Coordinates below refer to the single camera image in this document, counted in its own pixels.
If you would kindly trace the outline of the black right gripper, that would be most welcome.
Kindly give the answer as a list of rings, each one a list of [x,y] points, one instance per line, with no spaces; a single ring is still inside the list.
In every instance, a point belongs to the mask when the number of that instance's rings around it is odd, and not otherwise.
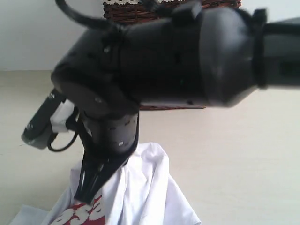
[[[92,203],[98,190],[135,151],[139,139],[139,111],[99,118],[81,112],[78,123],[84,155],[75,199]]]

